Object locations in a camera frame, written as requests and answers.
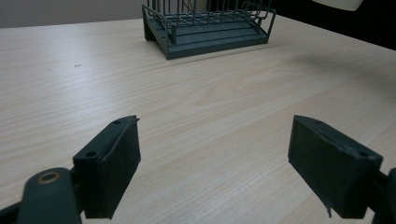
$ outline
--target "wire rack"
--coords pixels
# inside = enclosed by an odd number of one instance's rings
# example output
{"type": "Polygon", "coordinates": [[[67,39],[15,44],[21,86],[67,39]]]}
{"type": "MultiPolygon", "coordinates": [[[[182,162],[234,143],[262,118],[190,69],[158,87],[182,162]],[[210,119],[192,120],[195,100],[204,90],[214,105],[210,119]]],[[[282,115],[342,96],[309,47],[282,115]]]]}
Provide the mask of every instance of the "wire rack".
{"type": "Polygon", "coordinates": [[[271,2],[207,0],[202,9],[199,0],[148,0],[142,6],[145,38],[157,41],[168,60],[266,44],[276,15],[271,2]]]}

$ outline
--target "wooden table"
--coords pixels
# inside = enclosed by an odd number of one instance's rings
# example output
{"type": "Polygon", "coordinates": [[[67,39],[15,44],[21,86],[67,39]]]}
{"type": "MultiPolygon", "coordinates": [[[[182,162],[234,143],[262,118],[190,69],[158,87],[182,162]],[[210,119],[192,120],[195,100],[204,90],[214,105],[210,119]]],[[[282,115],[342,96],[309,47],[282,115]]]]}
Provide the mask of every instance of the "wooden table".
{"type": "Polygon", "coordinates": [[[320,119],[396,167],[396,52],[278,16],[267,45],[166,61],[143,22],[0,30],[0,207],[24,182],[136,114],[142,161],[114,219],[328,218],[288,163],[292,117],[320,119]]]}

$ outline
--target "white object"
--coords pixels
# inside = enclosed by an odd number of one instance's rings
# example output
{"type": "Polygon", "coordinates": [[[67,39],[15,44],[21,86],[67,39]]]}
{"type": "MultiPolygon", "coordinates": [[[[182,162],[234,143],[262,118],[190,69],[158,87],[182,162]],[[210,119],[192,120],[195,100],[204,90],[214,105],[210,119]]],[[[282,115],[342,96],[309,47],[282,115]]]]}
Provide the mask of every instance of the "white object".
{"type": "Polygon", "coordinates": [[[363,0],[312,0],[328,7],[336,7],[343,10],[355,11],[363,0]]]}

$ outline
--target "dish rack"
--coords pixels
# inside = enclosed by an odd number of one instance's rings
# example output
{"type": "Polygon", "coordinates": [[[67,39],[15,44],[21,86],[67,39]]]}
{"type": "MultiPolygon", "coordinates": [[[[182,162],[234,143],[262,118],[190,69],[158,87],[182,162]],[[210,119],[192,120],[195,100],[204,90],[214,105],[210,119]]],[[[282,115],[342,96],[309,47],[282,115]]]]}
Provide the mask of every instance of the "dish rack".
{"type": "Polygon", "coordinates": [[[148,0],[142,6],[146,40],[157,41],[167,60],[268,43],[276,16],[272,0],[204,1],[148,0]]]}

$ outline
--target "screw hole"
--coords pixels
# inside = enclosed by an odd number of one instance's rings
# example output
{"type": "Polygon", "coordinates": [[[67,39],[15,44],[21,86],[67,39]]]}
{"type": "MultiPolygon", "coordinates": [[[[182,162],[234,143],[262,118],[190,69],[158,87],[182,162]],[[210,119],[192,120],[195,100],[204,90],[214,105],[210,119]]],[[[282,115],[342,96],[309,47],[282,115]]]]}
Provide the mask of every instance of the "screw hole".
{"type": "Polygon", "coordinates": [[[49,172],[46,174],[43,174],[42,176],[40,176],[37,179],[38,184],[49,184],[54,182],[55,180],[57,180],[59,178],[61,174],[59,174],[58,172],[49,172]]]}
{"type": "Polygon", "coordinates": [[[96,152],[89,152],[85,156],[86,157],[94,157],[94,156],[96,156],[96,152]]]}

